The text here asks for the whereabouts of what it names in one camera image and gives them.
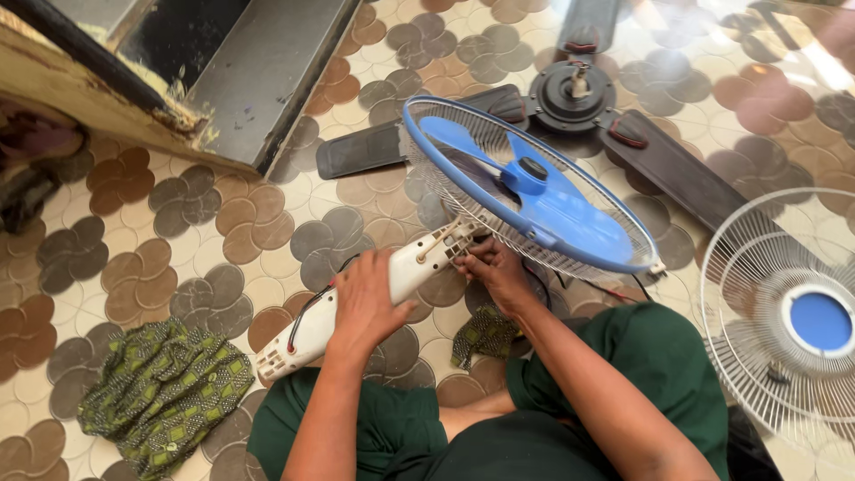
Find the person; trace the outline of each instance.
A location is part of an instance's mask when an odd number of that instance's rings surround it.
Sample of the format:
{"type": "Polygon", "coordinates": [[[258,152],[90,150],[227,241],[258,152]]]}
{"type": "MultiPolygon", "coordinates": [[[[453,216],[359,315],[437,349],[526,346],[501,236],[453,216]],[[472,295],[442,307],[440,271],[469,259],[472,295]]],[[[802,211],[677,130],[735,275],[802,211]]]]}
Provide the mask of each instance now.
{"type": "Polygon", "coordinates": [[[598,314],[578,334],[488,238],[454,259],[534,345],[509,359],[507,389],[461,408],[433,389],[362,380],[374,347],[404,325],[389,299],[388,251],[335,278],[339,306],[322,368],[276,381],[247,450],[268,481],[727,479],[727,408],[698,331],[653,302],[598,314]]]}

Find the white fan grille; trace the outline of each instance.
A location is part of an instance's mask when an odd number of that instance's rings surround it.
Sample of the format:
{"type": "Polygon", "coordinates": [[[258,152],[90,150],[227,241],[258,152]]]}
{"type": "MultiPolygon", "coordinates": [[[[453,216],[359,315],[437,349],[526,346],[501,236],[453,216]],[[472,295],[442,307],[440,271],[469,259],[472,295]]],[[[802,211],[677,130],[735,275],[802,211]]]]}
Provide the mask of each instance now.
{"type": "Polygon", "coordinates": [[[707,349],[728,390],[769,430],[838,466],[855,460],[855,359],[800,347],[782,306],[803,287],[855,306],[853,213],[852,193],[806,187],[764,195],[725,221],[701,266],[707,349]]]}
{"type": "MultiPolygon", "coordinates": [[[[503,124],[496,122],[490,116],[482,115],[477,112],[466,110],[455,104],[441,101],[439,99],[417,99],[411,100],[408,103],[408,112],[413,121],[418,125],[418,122],[425,116],[438,116],[444,119],[456,122],[469,130],[475,143],[492,159],[502,165],[514,159],[513,152],[510,149],[510,143],[505,136],[508,128],[503,124]]],[[[589,281],[606,281],[617,279],[621,274],[601,270],[588,264],[584,264],[572,258],[568,258],[562,254],[544,249],[536,243],[521,235],[511,226],[502,222],[501,219],[493,215],[488,209],[481,206],[478,202],[466,194],[460,187],[446,177],[440,171],[430,158],[418,147],[415,141],[407,135],[405,140],[407,145],[407,158],[412,162],[416,171],[422,176],[427,185],[434,190],[445,202],[446,207],[455,213],[461,213],[468,219],[478,221],[488,227],[502,242],[513,248],[520,254],[533,259],[542,264],[547,269],[557,270],[569,276],[575,276],[589,281]]],[[[444,144],[439,142],[434,143],[438,148],[445,148],[444,144]]],[[[600,209],[607,215],[614,218],[623,229],[627,232],[630,241],[633,245],[633,258],[628,262],[630,265],[638,265],[638,271],[642,271],[646,266],[653,264],[656,259],[656,250],[653,247],[653,240],[647,235],[647,232],[636,222],[631,216],[625,213],[624,207],[619,205],[602,187],[588,180],[582,174],[581,169],[573,163],[567,162],[563,157],[558,157],[551,152],[548,152],[539,145],[531,144],[531,146],[547,159],[550,163],[562,170],[564,174],[576,185],[576,187],[585,195],[588,202],[594,207],[600,209]]],[[[467,174],[470,174],[470,169],[466,169],[465,161],[454,158],[457,155],[449,155],[449,159],[463,169],[467,174]]],[[[498,188],[491,190],[489,183],[485,181],[483,175],[484,170],[478,172],[476,183],[482,187],[486,187],[491,195],[501,200],[503,204],[509,205],[508,197],[500,192],[498,188]]]]}

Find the green patterned cloth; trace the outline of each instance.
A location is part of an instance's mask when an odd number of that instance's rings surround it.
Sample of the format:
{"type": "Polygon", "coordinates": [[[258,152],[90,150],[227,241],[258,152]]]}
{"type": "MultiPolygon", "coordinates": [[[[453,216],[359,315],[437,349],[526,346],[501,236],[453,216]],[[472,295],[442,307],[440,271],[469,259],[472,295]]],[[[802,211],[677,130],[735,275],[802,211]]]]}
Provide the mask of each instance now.
{"type": "Polygon", "coordinates": [[[115,442],[140,481],[181,466],[254,380],[249,358],[224,336],[188,331],[175,317],[129,330],[109,349],[77,420],[115,442]]]}
{"type": "Polygon", "coordinates": [[[454,336],[451,363],[472,369],[472,354],[508,359],[510,344],[520,328],[494,305],[481,306],[454,336]]]}

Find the tiled floor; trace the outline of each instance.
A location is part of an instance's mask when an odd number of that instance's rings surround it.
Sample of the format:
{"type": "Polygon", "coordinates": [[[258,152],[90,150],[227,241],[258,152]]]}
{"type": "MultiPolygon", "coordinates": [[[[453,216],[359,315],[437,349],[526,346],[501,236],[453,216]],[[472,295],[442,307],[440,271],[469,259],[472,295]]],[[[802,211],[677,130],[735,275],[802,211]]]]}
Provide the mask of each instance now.
{"type": "MultiPolygon", "coordinates": [[[[84,436],[74,420],[111,334],[172,313],[225,334],[252,358],[344,259],[444,225],[439,199],[409,166],[322,181],[318,145],[398,118],[416,93],[459,98],[505,83],[527,92],[554,58],[566,8],[545,0],[363,5],[268,181],[93,139],[91,155],[61,173],[66,185],[42,220],[0,244],[0,458],[24,460],[0,466],[0,478],[133,478],[110,442],[84,436]]],[[[653,117],[747,197],[807,185],[855,192],[855,117],[851,101],[833,94],[852,77],[811,62],[827,50],[855,71],[853,45],[853,18],[810,5],[628,3],[596,63],[616,81],[618,107],[653,117]],[[770,11],[789,45],[763,20],[770,11]]],[[[669,269],[648,290],[699,322],[699,261],[710,233],[649,181],[615,166],[595,137],[536,133],[638,214],[669,269]]],[[[560,318],[616,303],[535,271],[560,318]]],[[[640,299],[631,279],[610,287],[640,299]]],[[[445,406],[500,389],[503,361],[478,359],[469,373],[449,363],[451,339],[486,297],[479,283],[440,272],[414,294],[420,307],[375,351],[366,378],[436,386],[445,406]]],[[[256,383],[173,480],[264,481],[245,453],[263,393],[256,383]]],[[[852,479],[828,469],[824,447],[768,446],[787,480],[852,479]]]]}

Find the green pants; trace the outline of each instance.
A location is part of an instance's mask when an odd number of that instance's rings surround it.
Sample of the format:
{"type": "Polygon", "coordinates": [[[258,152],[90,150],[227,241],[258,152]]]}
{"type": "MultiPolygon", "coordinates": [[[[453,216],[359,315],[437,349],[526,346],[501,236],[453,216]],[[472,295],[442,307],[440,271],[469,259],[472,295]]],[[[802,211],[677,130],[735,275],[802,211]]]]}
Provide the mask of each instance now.
{"type": "MultiPolygon", "coordinates": [[[[728,478],[724,396],[698,331],[684,317],[644,302],[603,311],[577,334],[698,447],[719,478],[728,478]]],[[[258,458],[269,481],[281,477],[318,372],[303,368],[280,379],[258,409],[247,449],[258,458]]],[[[536,354],[530,361],[510,359],[506,375],[518,409],[557,418],[575,416],[536,354]]],[[[591,439],[584,428],[576,429],[591,439]]],[[[599,452],[593,440],[589,442],[599,452]]],[[[436,453],[446,444],[433,389],[403,391],[363,382],[357,415],[357,479],[380,479],[402,451],[436,453]]]]}

